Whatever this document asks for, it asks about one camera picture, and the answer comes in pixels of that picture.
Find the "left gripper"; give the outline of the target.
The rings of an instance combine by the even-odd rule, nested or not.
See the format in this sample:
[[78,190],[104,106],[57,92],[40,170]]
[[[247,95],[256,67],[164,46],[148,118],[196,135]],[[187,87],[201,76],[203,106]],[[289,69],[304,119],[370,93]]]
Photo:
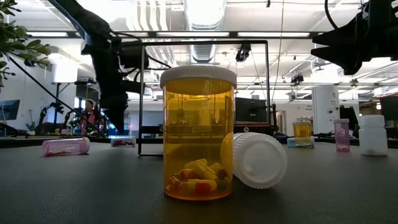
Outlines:
[[128,107],[126,91],[138,92],[135,81],[126,84],[124,77],[147,69],[149,56],[142,40],[132,34],[109,31],[81,32],[85,46],[81,53],[90,55],[101,97],[99,103],[115,128],[124,133],[124,112]]

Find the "person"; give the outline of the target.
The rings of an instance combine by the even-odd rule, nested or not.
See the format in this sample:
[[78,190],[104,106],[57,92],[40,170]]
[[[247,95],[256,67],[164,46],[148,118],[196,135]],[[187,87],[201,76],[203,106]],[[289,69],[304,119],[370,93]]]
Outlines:
[[85,101],[83,116],[91,124],[89,124],[83,118],[80,120],[80,122],[78,123],[78,129],[81,131],[81,135],[87,136],[90,133],[98,133],[95,127],[97,127],[101,133],[104,131],[106,124],[104,117],[100,114],[98,105],[93,100]]

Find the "white bottle with ribbed cap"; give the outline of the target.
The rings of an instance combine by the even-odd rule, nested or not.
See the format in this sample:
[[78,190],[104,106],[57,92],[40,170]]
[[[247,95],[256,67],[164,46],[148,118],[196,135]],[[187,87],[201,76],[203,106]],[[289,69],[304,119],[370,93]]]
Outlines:
[[281,143],[267,134],[236,133],[233,137],[233,174],[254,189],[278,184],[287,170]]

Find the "white column with sign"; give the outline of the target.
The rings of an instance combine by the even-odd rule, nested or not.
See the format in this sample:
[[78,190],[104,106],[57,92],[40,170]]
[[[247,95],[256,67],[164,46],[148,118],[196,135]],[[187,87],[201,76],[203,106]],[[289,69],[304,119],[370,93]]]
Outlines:
[[334,130],[335,119],[340,118],[340,102],[337,86],[312,88],[313,132],[329,133]]

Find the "teal vial white cap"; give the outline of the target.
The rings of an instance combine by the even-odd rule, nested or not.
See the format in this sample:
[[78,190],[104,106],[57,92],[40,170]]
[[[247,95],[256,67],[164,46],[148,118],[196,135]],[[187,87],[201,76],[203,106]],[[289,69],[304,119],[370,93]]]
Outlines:
[[288,138],[287,146],[288,147],[314,148],[315,147],[315,138],[313,136],[304,137],[304,138]]

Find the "pink vial white cap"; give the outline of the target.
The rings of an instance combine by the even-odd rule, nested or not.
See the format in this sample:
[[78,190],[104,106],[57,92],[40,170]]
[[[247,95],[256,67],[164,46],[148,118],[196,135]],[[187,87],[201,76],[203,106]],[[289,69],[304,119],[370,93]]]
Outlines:
[[42,143],[43,156],[57,156],[67,154],[87,154],[90,150],[88,138],[56,139]]

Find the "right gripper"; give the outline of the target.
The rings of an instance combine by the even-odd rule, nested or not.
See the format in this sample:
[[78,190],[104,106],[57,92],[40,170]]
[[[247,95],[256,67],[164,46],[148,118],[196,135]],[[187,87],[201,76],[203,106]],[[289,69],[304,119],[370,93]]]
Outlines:
[[[345,75],[355,75],[363,62],[373,58],[390,58],[398,61],[398,0],[369,0],[363,12],[366,32],[362,54],[351,48],[322,47],[311,54],[334,63]],[[364,34],[364,21],[353,19],[346,25],[325,32],[312,39],[314,44],[326,46],[355,44]]]

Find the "black monitor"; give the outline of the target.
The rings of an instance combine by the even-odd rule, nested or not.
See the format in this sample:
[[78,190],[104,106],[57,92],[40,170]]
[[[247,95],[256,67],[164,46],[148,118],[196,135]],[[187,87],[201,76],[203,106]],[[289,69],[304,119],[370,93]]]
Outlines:
[[267,123],[266,100],[236,98],[235,120],[244,123]]
[[387,127],[398,127],[398,96],[380,98],[381,114]]

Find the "large amber bottle with capsules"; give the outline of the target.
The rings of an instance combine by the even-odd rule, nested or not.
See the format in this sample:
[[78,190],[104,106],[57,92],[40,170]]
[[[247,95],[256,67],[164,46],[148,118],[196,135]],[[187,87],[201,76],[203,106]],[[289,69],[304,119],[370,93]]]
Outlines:
[[164,192],[182,200],[214,200],[233,191],[234,90],[227,68],[187,65],[166,70]]

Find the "amber pill bottle white cap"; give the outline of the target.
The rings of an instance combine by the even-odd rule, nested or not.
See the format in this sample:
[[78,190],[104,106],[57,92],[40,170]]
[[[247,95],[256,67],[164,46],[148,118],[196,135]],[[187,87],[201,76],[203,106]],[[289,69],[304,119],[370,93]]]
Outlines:
[[309,121],[296,121],[293,128],[295,138],[309,138],[312,135],[312,124]]

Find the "green potted plant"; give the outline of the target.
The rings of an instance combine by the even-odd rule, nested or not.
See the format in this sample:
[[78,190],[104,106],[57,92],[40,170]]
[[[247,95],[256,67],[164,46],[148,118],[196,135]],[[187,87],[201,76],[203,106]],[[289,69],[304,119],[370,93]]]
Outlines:
[[7,21],[7,16],[15,17],[15,12],[21,12],[16,6],[16,0],[0,0],[0,92],[3,81],[16,75],[7,65],[10,56],[23,59],[28,67],[50,65],[50,45],[42,44],[39,39],[33,40],[26,27],[17,25],[16,21]]

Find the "wooden tray board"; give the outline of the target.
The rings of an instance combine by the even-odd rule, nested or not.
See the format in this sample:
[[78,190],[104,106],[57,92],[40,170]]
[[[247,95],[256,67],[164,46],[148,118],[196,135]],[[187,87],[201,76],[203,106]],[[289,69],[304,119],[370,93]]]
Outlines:
[[266,124],[255,124],[253,128],[250,128],[249,125],[234,125],[234,132],[243,131],[244,128],[247,128],[248,131],[254,131],[262,134],[271,134],[273,135],[272,125],[271,125],[271,99],[270,99],[270,74],[269,74],[269,47],[267,40],[189,40],[189,41],[173,41],[173,42],[144,42],[141,47],[141,71],[140,71],[140,84],[139,84],[139,127],[138,127],[138,137],[137,137],[137,153],[139,156],[154,156],[154,157],[162,157],[163,154],[144,154],[142,152],[143,144],[163,144],[163,140],[161,139],[143,139],[143,134],[162,134],[162,128],[160,126],[144,126],[143,125],[143,101],[144,101],[144,88],[146,87],[146,83],[144,82],[144,50],[147,46],[155,46],[155,45],[227,45],[227,44],[262,44],[265,49],[265,75],[266,75],[266,101],[267,101],[267,120]]

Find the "blue wall screen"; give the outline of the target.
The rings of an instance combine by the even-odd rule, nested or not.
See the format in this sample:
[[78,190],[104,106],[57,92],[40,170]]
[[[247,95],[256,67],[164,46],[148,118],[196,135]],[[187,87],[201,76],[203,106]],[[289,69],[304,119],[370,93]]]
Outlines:
[[0,101],[0,120],[8,121],[17,119],[20,100]]

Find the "black metal table frame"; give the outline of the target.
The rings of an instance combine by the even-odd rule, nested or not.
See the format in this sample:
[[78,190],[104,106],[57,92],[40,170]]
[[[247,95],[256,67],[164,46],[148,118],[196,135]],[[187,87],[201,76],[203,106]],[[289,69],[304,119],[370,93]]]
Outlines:
[[[18,67],[19,72],[17,72],[17,76],[22,76],[22,74],[24,74],[23,78],[12,78],[11,81],[6,81],[6,82],[11,82],[6,84],[5,90],[2,90],[1,96],[0,98],[5,100],[6,97],[9,96],[9,98],[17,98],[17,100],[21,100],[24,103],[37,103],[38,99],[36,99],[36,97],[39,96],[44,96],[45,94],[49,94],[49,96],[51,96],[53,98],[54,101],[58,101],[59,103],[60,100],[55,99],[56,96],[53,95],[51,93],[51,91],[46,91],[48,89],[46,89],[45,86],[43,86],[40,82],[38,82],[33,76],[31,78],[34,78],[33,80],[31,80],[32,82],[34,82],[35,84],[37,84],[38,87],[32,87],[32,84],[25,84],[26,78],[29,78],[28,75],[30,75],[24,68],[22,68],[15,60],[8,62],[8,64],[15,62],[16,64],[14,64],[15,67]],[[27,146],[38,146],[40,144],[42,144],[45,140],[56,140],[56,139],[77,139],[80,137],[76,137],[76,136],[72,136],[72,137],[56,137],[56,136],[49,136],[49,137],[40,137],[39,135],[35,136],[29,136],[26,133],[22,133],[24,130],[22,131],[18,131],[17,133],[17,129],[16,126],[12,126],[10,124],[8,124],[9,127],[6,127],[5,124],[0,124],[0,128],[6,128],[9,129],[10,132],[15,133],[16,137],[4,137],[4,138],[0,138],[0,147],[1,148],[7,148],[7,147],[27,147]],[[219,143],[221,142],[221,140],[223,140],[223,138],[219,137],[219,136],[215,136],[214,135],[210,135],[210,136],[199,136],[199,137],[208,137],[208,138],[199,138],[199,143]],[[100,143],[110,143],[111,138],[104,138],[104,137],[88,137],[90,139],[91,142],[100,142]],[[321,138],[318,139],[317,141],[320,142],[328,142],[328,143],[335,143],[335,140],[330,138]],[[359,145],[359,140],[358,139],[351,139],[350,140],[352,145],[358,146]],[[388,145],[389,147],[393,148],[393,149],[398,149],[398,140],[388,140]]]

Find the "purple vial white cap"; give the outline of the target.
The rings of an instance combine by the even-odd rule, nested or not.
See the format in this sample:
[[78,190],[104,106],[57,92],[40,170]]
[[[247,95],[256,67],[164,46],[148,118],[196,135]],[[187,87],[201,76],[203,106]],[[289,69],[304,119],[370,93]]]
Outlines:
[[334,119],[337,152],[350,152],[349,119]]

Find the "silver ventilation duct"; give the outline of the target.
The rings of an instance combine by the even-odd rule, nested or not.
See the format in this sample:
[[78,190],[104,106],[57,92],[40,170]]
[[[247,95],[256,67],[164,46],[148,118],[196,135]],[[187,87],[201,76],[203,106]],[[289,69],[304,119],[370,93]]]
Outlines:
[[[183,0],[185,23],[189,31],[219,31],[223,26],[226,0]],[[190,55],[196,63],[213,60],[216,45],[191,45]]]

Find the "white plastic bottle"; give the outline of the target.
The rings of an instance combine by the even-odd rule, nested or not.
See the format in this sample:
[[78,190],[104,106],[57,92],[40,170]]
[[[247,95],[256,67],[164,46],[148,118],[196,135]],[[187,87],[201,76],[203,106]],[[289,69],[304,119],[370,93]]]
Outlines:
[[359,148],[362,155],[387,156],[387,133],[384,116],[364,115],[359,118]]

